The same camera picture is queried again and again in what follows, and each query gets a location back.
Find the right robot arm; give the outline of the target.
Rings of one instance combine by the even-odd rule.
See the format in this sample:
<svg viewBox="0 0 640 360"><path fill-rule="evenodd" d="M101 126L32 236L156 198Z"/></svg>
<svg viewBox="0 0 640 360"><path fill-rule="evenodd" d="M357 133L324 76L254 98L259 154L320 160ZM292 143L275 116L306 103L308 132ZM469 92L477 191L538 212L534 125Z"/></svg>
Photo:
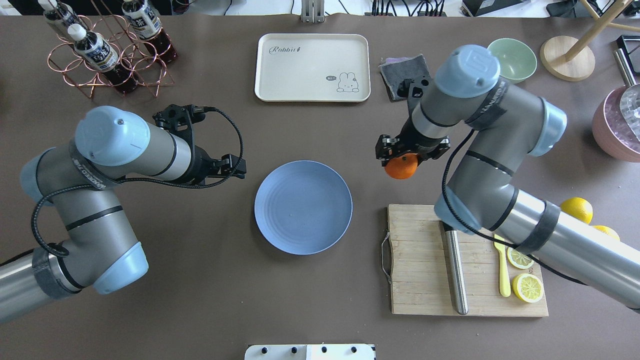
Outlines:
<svg viewBox="0 0 640 360"><path fill-rule="evenodd" d="M526 156L546 154L563 136L567 115L510 84L500 70L485 47L453 50L434 79L414 81L422 96L407 100L402 130L382 134L375 157L383 166L407 154L419 162L437 159L450 148L455 125L466 123L473 142L454 173L442 178L439 219L468 234L496 232L548 271L638 312L639 251L511 184Z"/></svg>

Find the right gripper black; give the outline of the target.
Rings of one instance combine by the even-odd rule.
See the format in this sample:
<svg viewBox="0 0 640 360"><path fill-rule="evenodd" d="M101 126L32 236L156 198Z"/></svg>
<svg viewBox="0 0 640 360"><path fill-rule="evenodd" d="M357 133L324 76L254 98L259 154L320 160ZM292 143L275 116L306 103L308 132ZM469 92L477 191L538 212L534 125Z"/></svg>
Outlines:
<svg viewBox="0 0 640 360"><path fill-rule="evenodd" d="M375 158L381 161L382 167L386 167L392 159L411 153L417 155L418 163L422 163L438 160L450 148L450 137L427 137L416 129L412 120L407 120L396 137L379 135L375 144Z"/></svg>

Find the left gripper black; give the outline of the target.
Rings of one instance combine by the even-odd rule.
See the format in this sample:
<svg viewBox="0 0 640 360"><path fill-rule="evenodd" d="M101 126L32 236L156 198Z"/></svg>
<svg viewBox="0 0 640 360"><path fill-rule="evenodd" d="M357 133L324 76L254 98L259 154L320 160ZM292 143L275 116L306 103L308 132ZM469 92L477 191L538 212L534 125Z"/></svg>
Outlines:
<svg viewBox="0 0 640 360"><path fill-rule="evenodd" d="M246 178L245 159L231 153L223 155L221 159L215 159L210 157L203 148L195 146L192 160L194 164L189 172L190 185L204 186L206 178Z"/></svg>

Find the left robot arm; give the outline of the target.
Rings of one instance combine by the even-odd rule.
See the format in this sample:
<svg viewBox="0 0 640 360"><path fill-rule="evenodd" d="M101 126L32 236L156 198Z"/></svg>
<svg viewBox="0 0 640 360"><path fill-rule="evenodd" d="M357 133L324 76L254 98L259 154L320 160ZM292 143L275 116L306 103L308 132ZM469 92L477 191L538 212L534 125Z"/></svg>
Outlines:
<svg viewBox="0 0 640 360"><path fill-rule="evenodd" d="M247 172L242 154L212 158L194 142L194 124L212 106L175 105L154 123L100 105L78 123L73 139L22 169L23 191L35 201L30 229L38 246L1 264L2 323L93 287L110 294L149 269L114 188L150 182L207 189Z"/></svg>

